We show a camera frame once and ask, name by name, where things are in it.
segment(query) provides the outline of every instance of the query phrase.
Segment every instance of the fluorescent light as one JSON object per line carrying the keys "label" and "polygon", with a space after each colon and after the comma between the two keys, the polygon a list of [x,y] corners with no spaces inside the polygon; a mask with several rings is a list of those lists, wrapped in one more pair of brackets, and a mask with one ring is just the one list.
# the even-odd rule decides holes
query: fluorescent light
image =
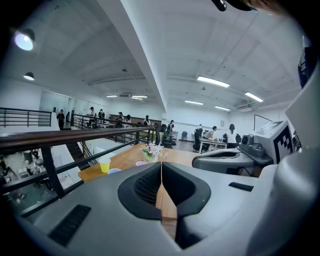
{"label": "fluorescent light", "polygon": [[220,109],[220,110],[230,111],[230,109],[224,108],[224,107],[220,107],[220,106],[215,106],[215,108]]}
{"label": "fluorescent light", "polygon": [[198,77],[198,81],[207,82],[207,83],[210,83],[210,84],[214,84],[214,85],[217,85],[217,86],[223,86],[223,87],[229,87],[230,86],[230,84],[227,84],[225,82],[220,82],[220,81],[217,81],[217,80],[213,80],[213,79],[210,79],[210,78],[207,78],[207,77],[204,77],[204,76],[199,76]]}
{"label": "fluorescent light", "polygon": [[203,105],[203,103],[195,102],[195,101],[189,101],[189,100],[185,100],[184,102],[185,102],[185,103],[191,103],[191,104]]}
{"label": "fluorescent light", "polygon": [[258,101],[258,102],[263,102],[263,100],[262,99],[260,99],[259,97],[257,97],[257,96],[255,96],[255,95],[253,95],[252,93],[250,93],[250,92],[246,92],[245,93],[245,95],[247,95],[247,96],[249,96],[249,97],[251,97],[252,99],[255,99],[256,101]]}

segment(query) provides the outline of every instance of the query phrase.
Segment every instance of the office chair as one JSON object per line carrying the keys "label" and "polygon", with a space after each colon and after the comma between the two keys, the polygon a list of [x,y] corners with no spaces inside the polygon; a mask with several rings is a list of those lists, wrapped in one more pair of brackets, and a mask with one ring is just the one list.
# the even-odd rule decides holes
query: office chair
{"label": "office chair", "polygon": [[164,146],[167,149],[172,149],[172,146],[177,145],[177,143],[175,141],[173,141],[172,139],[170,139],[170,137],[167,137],[167,133],[166,133],[166,129],[167,126],[165,124],[161,125],[160,128],[160,132],[163,133],[162,138],[161,138],[161,144],[162,146]]}
{"label": "office chair", "polygon": [[182,138],[181,138],[181,139],[182,139],[182,140],[185,139],[185,141],[187,141],[187,138],[188,138],[187,135],[188,135],[188,133],[187,133],[186,131],[183,131],[183,132],[182,132]]}
{"label": "office chair", "polygon": [[236,146],[239,146],[239,143],[241,142],[241,137],[240,135],[237,133],[236,136],[235,136],[235,142],[236,142]]}

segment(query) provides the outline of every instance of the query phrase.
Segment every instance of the white shirt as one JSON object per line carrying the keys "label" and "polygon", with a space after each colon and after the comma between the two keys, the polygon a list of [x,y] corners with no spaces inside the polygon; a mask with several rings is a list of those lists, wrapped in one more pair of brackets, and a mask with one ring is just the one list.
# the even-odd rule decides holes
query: white shirt
{"label": "white shirt", "polygon": [[148,124],[148,126],[151,125],[150,119],[149,119],[149,121],[147,121],[147,119],[144,119],[144,120],[143,120],[143,124],[145,124],[145,122]]}
{"label": "white shirt", "polygon": [[[125,123],[130,123],[131,124],[131,119],[130,120],[127,120],[126,118],[123,120],[123,122]],[[131,127],[130,124],[124,124],[123,127]]]}
{"label": "white shirt", "polygon": [[233,130],[233,134],[231,134],[231,130],[228,130],[226,135],[228,137],[227,143],[237,143],[237,141],[236,141],[237,131],[236,130]]}
{"label": "white shirt", "polygon": [[94,110],[92,110],[92,111],[91,111],[91,113],[90,113],[90,116],[94,118],[94,117],[95,117],[95,115],[96,115],[96,114],[95,114],[95,111],[94,111]]}
{"label": "white shirt", "polygon": [[214,137],[214,132],[215,132],[214,130],[210,130],[203,137],[205,139],[213,138]]}

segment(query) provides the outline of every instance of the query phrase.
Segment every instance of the railing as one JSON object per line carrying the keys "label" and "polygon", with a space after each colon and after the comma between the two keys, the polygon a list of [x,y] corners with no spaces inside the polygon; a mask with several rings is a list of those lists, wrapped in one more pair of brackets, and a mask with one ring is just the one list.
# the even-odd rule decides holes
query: railing
{"label": "railing", "polygon": [[0,107],[0,126],[51,126],[51,112]]}
{"label": "railing", "polygon": [[[85,141],[80,141],[80,144],[81,144],[81,146],[82,146],[83,156],[84,156],[85,158],[91,157],[92,154],[91,154],[89,148],[87,147],[86,142],[85,142]],[[97,165],[97,164],[98,164],[98,161],[95,160],[95,159],[93,159],[93,160],[91,161],[91,163],[92,163],[92,165]]]}
{"label": "railing", "polygon": [[[148,131],[147,135],[140,137],[140,132]],[[37,183],[43,179],[49,178],[56,196],[53,196],[45,201],[36,203],[35,205],[20,212],[22,217],[30,216],[31,214],[41,210],[52,202],[64,197],[66,194],[80,186],[83,181],[79,181],[74,185],[63,189],[62,185],[58,179],[58,174],[61,174],[67,170],[78,167],[90,161],[94,161],[106,154],[113,151],[121,149],[130,144],[138,144],[139,142],[146,139],[145,142],[148,143],[152,135],[154,134],[155,128],[152,126],[143,127],[128,127],[128,128],[113,128],[113,129],[90,129],[90,130],[61,130],[61,131],[42,131],[42,132],[26,132],[17,134],[3,134],[0,135],[0,155],[9,155],[15,152],[21,152],[26,150],[41,149],[42,158],[44,162],[45,171],[33,174],[18,180],[11,181],[7,184],[0,186],[0,195],[8,192],[23,188],[27,185]],[[54,166],[54,161],[51,153],[52,146],[64,145],[66,143],[72,142],[83,142],[88,140],[95,140],[99,138],[106,138],[111,136],[121,136],[125,134],[135,133],[135,138],[130,138],[131,141],[125,142],[116,147],[107,149],[103,152],[96,153],[93,155],[89,154],[88,148],[84,149],[87,157],[65,164],[60,167]]]}
{"label": "railing", "polygon": [[[71,126],[80,129],[80,130],[92,130],[92,129],[113,129],[118,127],[147,127],[147,125],[139,124],[139,123],[130,123],[130,122],[122,122],[118,120],[104,119],[98,117],[92,117],[88,115],[80,115],[73,114]],[[154,141],[154,133],[151,135],[151,141]],[[132,140],[137,138],[137,134],[127,133],[125,135],[112,135],[107,136],[107,139],[114,140],[115,142],[127,142],[128,140]]]}

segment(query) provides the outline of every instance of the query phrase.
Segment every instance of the black vent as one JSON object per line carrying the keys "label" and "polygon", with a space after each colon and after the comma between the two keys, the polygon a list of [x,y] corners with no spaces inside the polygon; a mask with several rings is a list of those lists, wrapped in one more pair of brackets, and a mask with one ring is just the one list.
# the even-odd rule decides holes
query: black vent
{"label": "black vent", "polygon": [[78,204],[71,212],[54,228],[49,237],[62,246],[66,246],[82,222],[87,217],[91,208]]}
{"label": "black vent", "polygon": [[157,193],[161,185],[161,172],[153,170],[134,183],[134,192],[143,201],[156,206]]}

